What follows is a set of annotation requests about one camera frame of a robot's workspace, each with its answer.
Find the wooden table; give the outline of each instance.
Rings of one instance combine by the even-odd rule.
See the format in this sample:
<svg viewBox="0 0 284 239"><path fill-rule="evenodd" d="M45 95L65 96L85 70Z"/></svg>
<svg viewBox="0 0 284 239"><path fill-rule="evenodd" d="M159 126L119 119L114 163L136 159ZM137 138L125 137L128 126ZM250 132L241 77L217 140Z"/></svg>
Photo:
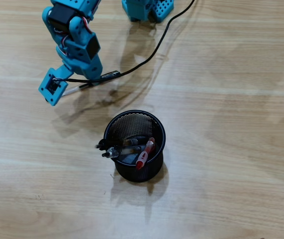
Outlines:
<svg viewBox="0 0 284 239"><path fill-rule="evenodd" d="M175 2L170 17L190 0ZM283 0L199 0L150 63L55 107L38 92L61 65L48 5L0 0L0 239L284 239ZM130 23L103 0L91 23L103 72L147 58L167 21ZM94 149L131 109L166 129L147 183Z"/></svg>

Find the mesh pen holder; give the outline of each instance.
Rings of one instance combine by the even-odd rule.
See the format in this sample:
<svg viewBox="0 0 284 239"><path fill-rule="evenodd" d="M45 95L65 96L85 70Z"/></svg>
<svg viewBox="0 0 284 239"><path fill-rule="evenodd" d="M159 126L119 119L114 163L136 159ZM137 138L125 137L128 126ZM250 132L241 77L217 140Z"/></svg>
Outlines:
<svg viewBox="0 0 284 239"><path fill-rule="evenodd" d="M153 178L163 165L163 149L166 136L162 123L152 114L145 111L126 111L116 116L107 126L104 139L124 140L139 136L153 137L157 145L140 170L135 164L128 164L112 158L118 173L132 182L145 182Z"/></svg>

